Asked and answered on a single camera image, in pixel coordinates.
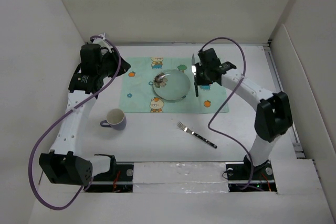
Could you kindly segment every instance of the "round plate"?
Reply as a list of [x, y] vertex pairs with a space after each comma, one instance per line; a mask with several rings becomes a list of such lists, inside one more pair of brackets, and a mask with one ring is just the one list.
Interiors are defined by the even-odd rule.
[[153, 81], [155, 93], [166, 100], [177, 100], [187, 95], [190, 80], [177, 69], [167, 69], [157, 74]]

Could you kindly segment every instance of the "mint green placemat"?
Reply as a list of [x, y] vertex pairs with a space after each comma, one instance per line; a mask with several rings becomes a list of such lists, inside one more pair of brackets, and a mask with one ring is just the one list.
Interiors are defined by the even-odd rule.
[[[123, 74], [119, 108], [124, 112], [215, 113], [226, 99], [225, 88], [214, 83], [199, 86], [195, 95], [190, 58], [127, 58], [130, 70]], [[178, 101], [163, 100], [153, 89], [154, 77], [166, 69], [183, 71], [190, 79], [189, 93]], [[228, 112], [226, 105], [221, 112]]]

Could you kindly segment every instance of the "cartoon character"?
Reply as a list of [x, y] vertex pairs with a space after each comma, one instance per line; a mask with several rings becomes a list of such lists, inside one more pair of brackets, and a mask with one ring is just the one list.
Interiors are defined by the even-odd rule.
[[202, 85], [199, 87], [201, 90], [210, 90], [210, 84], [209, 85]]
[[181, 71], [182, 73], [184, 73], [184, 70], [187, 69], [187, 66], [186, 66], [186, 65], [179, 65], [179, 66], [177, 67], [177, 69], [178, 69], [179, 71]]
[[207, 100], [203, 103], [204, 107], [209, 108], [211, 106], [211, 101]]
[[157, 88], [164, 87], [164, 86], [166, 86], [167, 81], [168, 81], [168, 79], [165, 78], [165, 74], [164, 73], [159, 73], [154, 78], [154, 85]]
[[159, 113], [163, 112], [162, 111], [163, 106], [164, 102], [162, 101], [162, 98], [154, 97], [149, 107], [151, 108], [151, 113]]
[[152, 57], [151, 60], [153, 61], [152, 62], [152, 69], [161, 69], [162, 68], [162, 61], [163, 61], [163, 58], [154, 58]]

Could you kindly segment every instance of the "red wire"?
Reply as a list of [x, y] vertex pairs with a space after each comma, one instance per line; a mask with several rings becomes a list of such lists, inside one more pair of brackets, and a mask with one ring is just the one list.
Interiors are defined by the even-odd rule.
[[120, 171], [118, 171], [117, 177], [113, 181], [113, 190], [112, 190], [112, 192], [114, 192], [114, 190], [117, 188], [117, 181], [119, 179], [119, 175], [120, 175]]
[[263, 174], [263, 173], [262, 173], [261, 175], [265, 178], [265, 180], [266, 180], [266, 182], [267, 182], [268, 190], [271, 191], [271, 186], [269, 185], [269, 182], [268, 182], [267, 177], [266, 177], [265, 174]]

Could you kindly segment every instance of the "screw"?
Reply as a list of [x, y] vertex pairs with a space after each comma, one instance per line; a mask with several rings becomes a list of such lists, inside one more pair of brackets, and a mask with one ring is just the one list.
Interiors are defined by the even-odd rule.
[[126, 171], [126, 175], [129, 176], [129, 177], [133, 176], [133, 170], [132, 169], [128, 169]]
[[265, 169], [265, 172], [266, 172], [267, 175], [272, 175], [272, 174], [273, 174], [273, 170], [272, 170], [272, 168], [270, 168], [270, 167], [267, 167], [267, 168]]
[[232, 168], [228, 168], [226, 170], [226, 173], [227, 173], [228, 176], [232, 176], [233, 175], [233, 169]]

